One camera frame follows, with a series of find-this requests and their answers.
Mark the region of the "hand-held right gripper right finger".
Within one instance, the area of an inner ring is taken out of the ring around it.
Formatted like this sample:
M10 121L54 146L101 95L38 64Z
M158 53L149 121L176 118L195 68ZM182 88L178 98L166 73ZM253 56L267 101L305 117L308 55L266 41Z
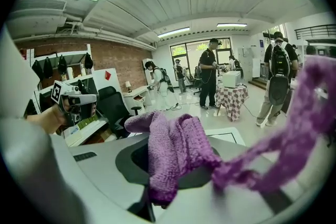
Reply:
M156 223L294 223L314 199L297 181L261 194L239 186L216 193L211 182L179 190L170 206L156 210Z

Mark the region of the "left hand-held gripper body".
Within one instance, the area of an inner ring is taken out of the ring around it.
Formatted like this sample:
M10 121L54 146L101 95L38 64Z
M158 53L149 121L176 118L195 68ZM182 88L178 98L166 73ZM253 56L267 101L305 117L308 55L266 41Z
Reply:
M58 105L68 126L74 126L80 121L80 95L77 86L61 81L54 82L50 97Z

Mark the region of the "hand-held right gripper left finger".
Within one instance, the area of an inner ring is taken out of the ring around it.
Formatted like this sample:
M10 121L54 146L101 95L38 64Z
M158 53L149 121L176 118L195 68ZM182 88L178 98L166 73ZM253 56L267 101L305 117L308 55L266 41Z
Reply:
M70 148L97 189L124 212L155 221L149 200L148 135Z

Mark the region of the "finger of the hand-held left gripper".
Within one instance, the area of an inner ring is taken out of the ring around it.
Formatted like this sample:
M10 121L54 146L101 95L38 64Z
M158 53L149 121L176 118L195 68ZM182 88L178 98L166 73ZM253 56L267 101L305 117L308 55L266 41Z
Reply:
M96 113L97 95L75 94L68 97L70 116L72 120L91 118Z

